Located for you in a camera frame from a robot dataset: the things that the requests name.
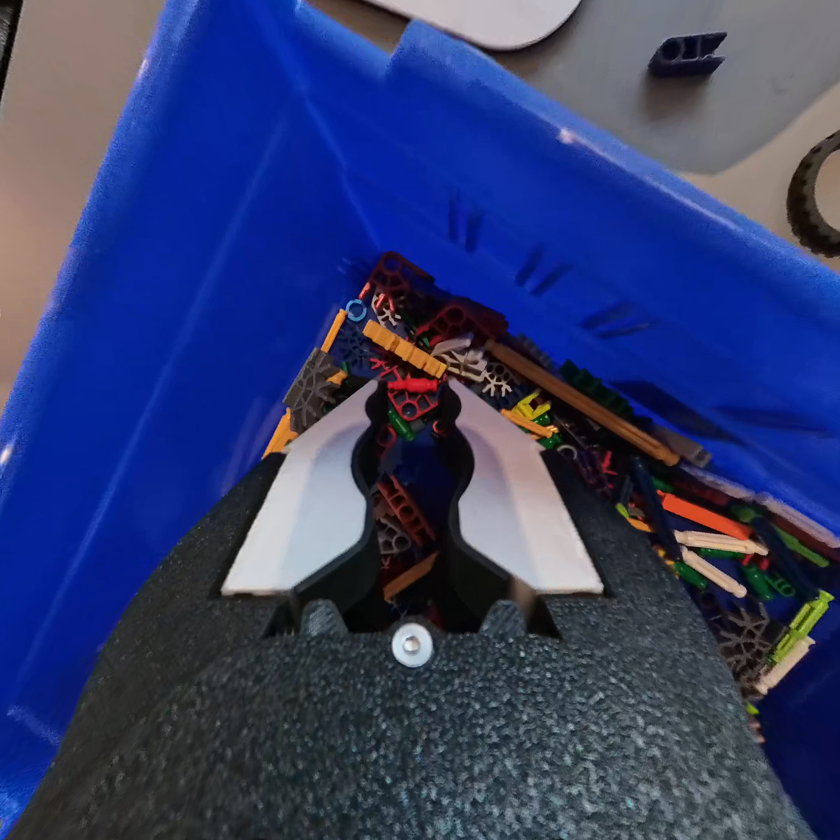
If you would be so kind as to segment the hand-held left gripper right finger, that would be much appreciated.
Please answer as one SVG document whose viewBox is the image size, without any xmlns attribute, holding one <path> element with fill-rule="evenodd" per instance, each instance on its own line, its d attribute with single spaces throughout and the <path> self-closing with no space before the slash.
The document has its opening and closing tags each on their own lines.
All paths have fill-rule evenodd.
<svg viewBox="0 0 840 840">
<path fill-rule="evenodd" d="M 474 618 L 525 593 L 600 597 L 604 582 L 566 507 L 567 466 L 477 394 L 441 394 L 443 458 L 455 477 L 444 541 L 448 587 Z"/>
</svg>

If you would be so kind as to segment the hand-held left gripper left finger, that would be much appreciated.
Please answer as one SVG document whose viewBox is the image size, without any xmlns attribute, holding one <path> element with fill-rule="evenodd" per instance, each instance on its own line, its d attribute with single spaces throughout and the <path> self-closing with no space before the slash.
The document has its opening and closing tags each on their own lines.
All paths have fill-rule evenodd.
<svg viewBox="0 0 840 840">
<path fill-rule="evenodd" d="M 289 447 L 223 596 L 366 597 L 380 551 L 372 487 L 384 384 L 369 380 Z"/>
</svg>

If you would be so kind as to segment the pile of toy building pieces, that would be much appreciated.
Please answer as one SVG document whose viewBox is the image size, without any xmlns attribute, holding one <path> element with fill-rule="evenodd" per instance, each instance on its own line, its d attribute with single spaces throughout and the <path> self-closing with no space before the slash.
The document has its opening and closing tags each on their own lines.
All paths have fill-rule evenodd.
<svg viewBox="0 0 840 840">
<path fill-rule="evenodd" d="M 761 352 L 781 340 L 787 362 L 811 372 L 820 329 L 838 342 L 838 274 L 791 287 L 773 304 L 768 283 L 713 271 L 703 295 L 681 279 L 656 280 L 650 266 L 606 276 L 569 253 L 542 264 L 535 248 L 516 272 L 458 271 L 444 283 L 395 251 L 323 277 L 311 260 L 273 268 L 271 301 L 283 350 L 293 360 L 316 338 L 293 382 L 286 419 L 269 449 L 281 449 L 369 380 L 384 383 L 377 431 L 379 474 L 372 487 L 380 567 L 366 597 L 339 601 L 351 632 L 385 629 L 408 608 L 452 631 L 478 627 L 448 587 L 445 533 L 455 477 L 441 439 L 444 384 L 467 386 L 567 466 L 591 497 L 642 532 L 672 574 L 693 587 L 746 700 L 765 697 L 811 644 L 838 580 L 838 532 L 798 519 L 799 509 L 758 492 L 758 435 L 805 436 L 802 451 L 838 466 L 838 417 L 790 412 L 781 395 L 759 394 Z M 440 380 L 437 393 L 391 393 L 399 378 Z"/>
</svg>

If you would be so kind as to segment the blue plastic bin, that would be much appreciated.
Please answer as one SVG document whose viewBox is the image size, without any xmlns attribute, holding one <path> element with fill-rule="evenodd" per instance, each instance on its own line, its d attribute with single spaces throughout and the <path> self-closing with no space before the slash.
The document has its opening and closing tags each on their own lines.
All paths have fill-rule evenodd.
<svg viewBox="0 0 840 840">
<path fill-rule="evenodd" d="M 289 359 L 271 270 L 395 251 L 504 284 L 534 249 L 773 304 L 831 270 L 426 24 L 388 55 L 303 2 L 167 4 L 2 419 L 2 838 L 838 838 L 838 580 L 749 703 L 697 591 L 575 474 L 603 596 L 361 633 L 221 594 L 310 428 L 270 449 L 285 398 L 338 348 L 327 310 Z M 828 335 L 743 388 L 839 420 Z M 804 435 L 747 437 L 759 494 L 838 532 L 839 467 L 813 500 Z"/>
</svg>

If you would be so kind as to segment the black toy tyre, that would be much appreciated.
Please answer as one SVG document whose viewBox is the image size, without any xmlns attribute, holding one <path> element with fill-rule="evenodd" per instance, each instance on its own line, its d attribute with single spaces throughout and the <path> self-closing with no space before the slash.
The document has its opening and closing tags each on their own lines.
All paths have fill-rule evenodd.
<svg viewBox="0 0 840 840">
<path fill-rule="evenodd" d="M 816 181 L 827 159 L 838 152 L 839 132 L 825 137 L 800 160 L 786 195 L 786 213 L 799 244 L 815 255 L 839 257 L 839 231 L 830 225 L 816 202 Z"/>
</svg>

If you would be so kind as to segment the purple connector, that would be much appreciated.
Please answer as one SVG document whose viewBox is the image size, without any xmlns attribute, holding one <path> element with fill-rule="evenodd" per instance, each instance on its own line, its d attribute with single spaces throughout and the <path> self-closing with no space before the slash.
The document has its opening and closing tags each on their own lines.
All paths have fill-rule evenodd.
<svg viewBox="0 0 840 840">
<path fill-rule="evenodd" d="M 647 72 L 656 78 L 708 77 L 723 63 L 718 48 L 726 31 L 665 39 L 652 55 Z"/>
</svg>

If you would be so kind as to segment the white rounded board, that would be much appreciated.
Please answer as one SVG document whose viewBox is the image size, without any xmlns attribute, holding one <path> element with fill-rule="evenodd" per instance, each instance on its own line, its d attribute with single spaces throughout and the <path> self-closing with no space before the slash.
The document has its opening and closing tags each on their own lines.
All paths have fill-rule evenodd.
<svg viewBox="0 0 840 840">
<path fill-rule="evenodd" d="M 370 5 L 420 20 L 481 48 L 514 51 L 550 37 L 579 1 L 370 1 Z"/>
</svg>

